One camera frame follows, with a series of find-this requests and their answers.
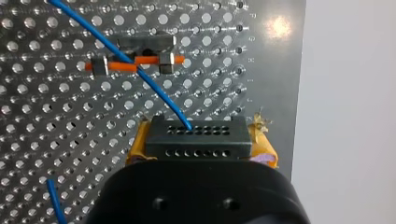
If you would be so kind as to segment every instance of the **screw hole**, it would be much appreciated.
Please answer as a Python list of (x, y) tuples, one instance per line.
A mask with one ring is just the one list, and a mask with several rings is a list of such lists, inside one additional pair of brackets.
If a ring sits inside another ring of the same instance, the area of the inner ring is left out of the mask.
[(166, 155), (167, 157), (172, 157), (172, 155), (173, 155), (173, 150), (166, 150), (166, 151), (165, 151), (165, 155)]
[(218, 157), (218, 156), (220, 156), (220, 152), (219, 152), (219, 151), (217, 151), (217, 150), (216, 150), (216, 151), (214, 151), (214, 152), (213, 152), (213, 156), (214, 156), (214, 157)]
[(164, 198), (156, 198), (152, 207), (156, 210), (163, 211), (168, 207), (168, 202)]
[(205, 156), (205, 157), (209, 157), (210, 155), (212, 155), (212, 152), (211, 152), (211, 151), (206, 150), (206, 151), (204, 152), (204, 156)]
[(202, 155), (202, 152), (200, 150), (194, 151), (194, 156), (195, 157), (200, 157)]
[(186, 151), (184, 151), (184, 155), (185, 155), (186, 157), (190, 157), (190, 156), (191, 156), (191, 152), (188, 151), (188, 150), (186, 150)]
[(176, 155), (177, 157), (181, 157), (181, 156), (183, 155), (183, 153), (181, 152), (181, 150), (176, 150), (176, 151), (175, 151), (175, 155)]
[(225, 209), (231, 210), (231, 211), (238, 210), (241, 207), (241, 205), (236, 200), (234, 200), (232, 198), (228, 198), (228, 199), (224, 200), (223, 206)]
[(223, 157), (229, 157), (231, 155), (231, 152), (229, 151), (229, 150), (225, 150), (225, 151), (223, 151), (223, 153), (222, 153), (222, 156)]

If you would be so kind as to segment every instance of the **hole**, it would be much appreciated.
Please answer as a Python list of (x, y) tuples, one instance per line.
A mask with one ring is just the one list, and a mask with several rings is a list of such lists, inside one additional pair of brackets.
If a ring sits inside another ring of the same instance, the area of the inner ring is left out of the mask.
[(213, 4), (213, 8), (214, 8), (215, 10), (221, 9), (221, 3), (217, 2), (217, 3)]
[(190, 21), (190, 16), (189, 16), (188, 14), (186, 14), (186, 13), (183, 13), (183, 14), (180, 16), (180, 21), (181, 21), (181, 23), (183, 23), (183, 24), (187, 24), (187, 23)]
[(128, 121), (126, 122), (126, 126), (127, 126), (129, 129), (134, 128), (135, 125), (136, 125), (136, 121), (134, 121), (133, 119), (130, 119), (130, 120), (128, 120)]
[(156, 198), (152, 203), (152, 207), (156, 210), (163, 211), (168, 207), (168, 202), (164, 198)]
[(210, 107), (211, 105), (212, 105), (212, 100), (209, 99), (209, 98), (206, 98), (206, 99), (204, 100), (204, 106)]
[(49, 104), (44, 104), (44, 105), (43, 105), (43, 111), (44, 111), (44, 113), (49, 113), (49, 112), (51, 112), (51, 111), (52, 111), (52, 106), (49, 105)]
[(100, 26), (102, 25), (103, 21), (102, 18), (100, 18), (99, 16), (93, 16), (91, 22), (94, 26)]
[(69, 85), (67, 85), (66, 83), (61, 83), (61, 85), (59, 85), (59, 90), (61, 92), (67, 92), (69, 91)]
[(147, 100), (147, 101), (145, 102), (145, 108), (146, 108), (146, 109), (151, 109), (153, 106), (154, 106), (154, 102), (152, 102), (152, 101), (150, 101), (150, 100)]
[(5, 86), (0, 85), (0, 95), (6, 94), (7, 88)]
[(104, 178), (104, 176), (103, 176), (102, 174), (98, 174), (98, 175), (95, 176), (95, 180), (96, 180), (97, 182), (102, 181), (103, 178)]
[(233, 60), (230, 57), (227, 57), (223, 60), (223, 63), (226, 67), (230, 66), (233, 63)]
[(62, 42), (59, 40), (53, 40), (50, 46), (55, 50), (60, 50), (62, 48)]
[(108, 122), (107, 122), (107, 128), (108, 129), (114, 129), (115, 127), (116, 127), (116, 122), (114, 122), (113, 120), (109, 120)]
[(224, 105), (229, 106), (233, 100), (230, 97), (226, 97), (223, 101)]
[(85, 103), (83, 106), (85, 111), (91, 111), (93, 109), (93, 106), (90, 103)]
[(211, 39), (209, 36), (205, 36), (205, 37), (202, 39), (202, 43), (203, 43), (205, 46), (209, 46), (209, 45), (212, 43), (212, 39)]
[(56, 129), (55, 124), (53, 124), (53, 123), (48, 123), (48, 124), (47, 124), (47, 130), (48, 130), (49, 132), (53, 132), (55, 129)]
[(237, 32), (242, 32), (244, 30), (244, 26), (243, 25), (236, 25), (236, 31)]
[(172, 4), (172, 5), (169, 7), (169, 9), (170, 9), (171, 11), (176, 11), (176, 10), (177, 10), (177, 5), (176, 5), (176, 4)]
[(28, 89), (27, 89), (27, 87), (26, 87), (25, 85), (19, 85), (18, 88), (17, 88), (17, 90), (18, 90), (18, 92), (19, 92), (20, 94), (25, 94), (25, 93), (28, 92)]
[(79, 85), (79, 88), (80, 88), (82, 91), (89, 91), (90, 88), (91, 88), (91, 86), (90, 86), (90, 84), (88, 84), (87, 82), (82, 82), (82, 83)]
[(204, 152), (204, 156), (205, 157), (209, 157), (209, 156), (211, 156), (212, 155), (212, 152), (210, 151), (210, 150), (206, 150), (205, 152)]
[(223, 16), (225, 22), (230, 22), (233, 20), (233, 14), (231, 12), (226, 12)]
[(82, 48), (84, 47), (84, 43), (82, 42), (82, 40), (76, 39), (76, 40), (73, 42), (73, 47), (74, 47), (75, 49), (82, 49)]
[(102, 82), (101, 88), (103, 91), (110, 91), (111, 84), (109, 82)]
[(166, 155), (167, 157), (172, 157), (172, 156), (173, 156), (173, 150), (166, 150), (166, 151), (165, 151), (165, 155)]
[(62, 72), (66, 69), (66, 65), (64, 63), (58, 62), (55, 64), (55, 69), (58, 72)]
[(219, 157), (221, 155), (220, 151), (216, 150), (213, 152), (214, 157)]
[(165, 25), (166, 23), (168, 23), (168, 17), (165, 14), (161, 14), (158, 17), (158, 22), (162, 25)]
[(192, 99), (187, 99), (186, 101), (184, 101), (184, 106), (186, 106), (187, 108), (192, 106)]
[(18, 51), (18, 44), (15, 43), (14, 41), (9, 41), (7, 44), (7, 48), (11, 52), (16, 52)]
[(216, 34), (218, 34), (221, 32), (221, 26), (215, 26), (213, 30), (215, 31)]
[(53, 18), (53, 17), (49, 17), (49, 18), (47, 19), (47, 25), (48, 25), (50, 28), (55, 28), (55, 27), (58, 26), (58, 20), (56, 20), (56, 19)]
[(233, 38), (230, 35), (224, 36), (223, 42), (225, 45), (229, 46), (233, 42)]
[(184, 80), (184, 82), (183, 82), (184, 88), (188, 89), (189, 87), (191, 87), (191, 85), (192, 85), (191, 80), (189, 80), (189, 79)]
[(242, 7), (244, 7), (244, 3), (243, 2), (237, 2), (236, 3), (236, 7), (242, 8)]
[(171, 88), (171, 87), (172, 87), (172, 81), (166, 79), (166, 80), (163, 82), (163, 87), (166, 88), (166, 89)]
[(212, 60), (210, 58), (205, 58), (202, 61), (202, 64), (204, 65), (204, 67), (209, 67), (212, 64)]
[(16, 74), (20, 74), (23, 72), (23, 66), (20, 63), (14, 63), (12, 65), (12, 71)]
[(136, 17), (136, 22), (137, 22), (137, 24), (139, 24), (139, 25), (144, 25), (145, 23), (146, 23), (146, 17), (144, 16), (144, 15), (138, 15), (137, 17)]
[(193, 4), (193, 5), (191, 6), (191, 9), (192, 9), (193, 11), (198, 10), (198, 9), (199, 9), (199, 5), (198, 5), (198, 4)]
[(236, 200), (228, 198), (223, 201), (223, 207), (227, 210), (235, 211), (238, 210), (241, 205)]
[(231, 152), (230, 152), (229, 150), (225, 150), (225, 151), (222, 152), (221, 155), (222, 155), (223, 157), (229, 157), (229, 156), (231, 156)]
[(32, 107), (29, 105), (23, 105), (22, 106), (22, 112), (24, 114), (30, 114), (32, 112)]
[(190, 59), (185, 59), (183, 63), (183, 67), (189, 68), (191, 66), (191, 60)]
[(182, 151), (181, 150), (176, 150), (175, 151), (175, 155), (177, 156), (177, 157), (181, 157), (182, 155), (183, 155), (183, 153), (182, 153)]
[(44, 72), (45, 67), (42, 63), (35, 63), (34, 69), (37, 73), (42, 73)]
[(76, 68), (78, 71), (84, 71), (85, 70), (85, 63), (84, 62), (78, 62), (76, 65)]
[(26, 18), (24, 24), (27, 28), (33, 29), (35, 28), (35, 20), (32, 18)]
[(69, 103), (64, 104), (63, 110), (64, 112), (70, 112), (72, 110), (72, 105), (70, 105)]
[(212, 20), (212, 16), (210, 16), (209, 13), (205, 13), (202, 15), (202, 22), (203, 23), (209, 23)]
[(114, 108), (114, 104), (111, 102), (105, 102), (103, 108), (107, 111), (112, 110)]
[(78, 26), (79, 26), (78, 22), (76, 22), (76, 21), (73, 20), (73, 19), (70, 19), (70, 20), (69, 20), (69, 23), (70, 23), (70, 25), (71, 25), (72, 27), (78, 27)]
[(5, 18), (1, 21), (1, 24), (3, 25), (4, 28), (6, 29), (11, 29), (14, 26), (14, 23), (12, 20)]
[(124, 107), (127, 110), (131, 110), (132, 108), (134, 108), (134, 103), (132, 101), (127, 101), (125, 102)]
[(184, 47), (187, 47), (189, 44), (191, 43), (191, 40), (184, 36), (183, 38), (181, 38), (181, 45)]
[(149, 11), (149, 12), (152, 12), (152, 11), (154, 11), (154, 10), (155, 10), (155, 6), (154, 6), (153, 4), (151, 4), (151, 5), (148, 6), (148, 11)]
[(202, 155), (202, 152), (200, 150), (194, 151), (194, 157), (200, 157), (201, 155)]
[(101, 10), (102, 10), (103, 13), (109, 13), (111, 11), (111, 6), (110, 5), (102, 6)]
[(116, 17), (114, 17), (114, 23), (116, 25), (123, 25), (124, 22), (125, 22), (125, 19), (121, 15), (117, 15)]
[(129, 81), (124, 81), (124, 82), (122, 82), (122, 88), (123, 88), (125, 91), (130, 90), (130, 89), (132, 88), (131, 82), (129, 82)]

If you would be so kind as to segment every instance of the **blue wire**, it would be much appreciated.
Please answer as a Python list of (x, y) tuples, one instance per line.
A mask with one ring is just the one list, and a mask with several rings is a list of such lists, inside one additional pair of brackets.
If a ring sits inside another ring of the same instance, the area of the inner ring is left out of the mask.
[(50, 201), (52, 202), (52, 207), (55, 212), (56, 218), (58, 218), (59, 224), (67, 224), (64, 213), (62, 212), (61, 204), (59, 203), (58, 194), (56, 193), (56, 188), (53, 180), (47, 179), (47, 189), (49, 191)]
[[(113, 52), (120, 60), (125, 63), (134, 63), (132, 59), (126, 56), (121, 50), (113, 45), (107, 38), (105, 38), (99, 31), (97, 31), (90, 23), (85, 21), (79, 16), (73, 9), (61, 2), (61, 0), (49, 0), (49, 3), (55, 7), (60, 8), (64, 14), (78, 22), (82, 27), (87, 29), (93, 36), (100, 40), (111, 52)], [(186, 119), (183, 113), (180, 111), (177, 105), (165, 94), (163, 90), (140, 68), (137, 67), (137, 74), (160, 96), (161, 99), (175, 112), (177, 117), (186, 126), (188, 130), (192, 129), (190, 122)]]

